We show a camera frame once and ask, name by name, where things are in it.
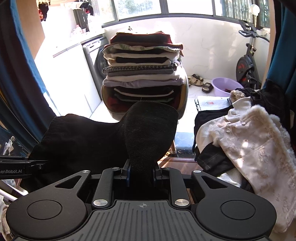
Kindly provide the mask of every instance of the white wall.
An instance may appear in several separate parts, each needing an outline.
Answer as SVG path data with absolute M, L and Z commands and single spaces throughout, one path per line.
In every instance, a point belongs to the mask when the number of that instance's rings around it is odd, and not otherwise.
M 73 10 L 62 6 L 49 6 L 46 21 L 41 23 L 45 38 L 52 45 L 69 40 L 72 30 L 76 28 Z
M 205 79 L 227 77 L 236 80 L 237 61 L 246 54 L 248 38 L 241 36 L 239 24 L 206 18 L 154 18 L 121 23 L 105 28 L 110 39 L 118 31 L 170 34 L 173 43 L 184 45 L 183 66 L 188 75 L 198 74 Z M 268 42 L 257 39 L 256 64 L 261 78 L 268 55 Z

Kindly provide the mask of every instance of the black slide slipper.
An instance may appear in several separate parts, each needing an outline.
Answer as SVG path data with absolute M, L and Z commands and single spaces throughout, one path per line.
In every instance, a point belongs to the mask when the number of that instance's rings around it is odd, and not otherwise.
M 210 83 L 205 83 L 202 87 L 202 91 L 205 93 L 210 93 L 214 87 Z

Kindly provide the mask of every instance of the sandal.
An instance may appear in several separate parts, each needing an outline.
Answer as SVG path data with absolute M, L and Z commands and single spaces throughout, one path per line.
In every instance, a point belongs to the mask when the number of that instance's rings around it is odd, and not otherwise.
M 214 87 L 210 83 L 205 83 L 202 87 L 202 91 L 205 93 L 210 93 Z
M 193 74 L 192 76 L 188 76 L 188 84 L 189 86 L 203 86 L 203 78 L 199 75 Z

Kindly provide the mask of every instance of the exercise bike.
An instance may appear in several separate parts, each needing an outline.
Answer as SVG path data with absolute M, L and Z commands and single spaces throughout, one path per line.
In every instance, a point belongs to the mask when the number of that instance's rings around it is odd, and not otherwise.
M 239 20 L 243 30 L 239 33 L 244 37 L 252 37 L 250 43 L 246 43 L 247 53 L 237 62 L 236 76 L 239 82 L 245 88 L 260 89 L 261 81 L 259 79 L 257 67 L 255 64 L 254 53 L 256 48 L 253 47 L 255 38 L 262 38 L 269 42 L 269 39 L 260 36 L 256 32 L 256 27 L 252 23 Z

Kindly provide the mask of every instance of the window pane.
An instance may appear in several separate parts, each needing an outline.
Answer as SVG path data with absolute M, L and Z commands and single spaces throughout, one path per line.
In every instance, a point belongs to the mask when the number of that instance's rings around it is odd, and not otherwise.
M 97 12 L 100 14 L 100 20 L 102 23 L 108 23 L 115 20 L 113 14 L 113 8 L 111 4 L 111 0 L 93 0 L 97 1 L 97 4 L 94 4 L 94 13 L 96 15 Z
M 212 0 L 167 0 L 169 13 L 213 15 Z
M 118 18 L 161 13 L 159 0 L 114 0 Z
M 215 0 L 217 16 L 241 19 L 253 22 L 253 16 L 249 13 L 252 0 Z
M 259 0 L 259 7 L 260 26 L 270 28 L 268 0 Z

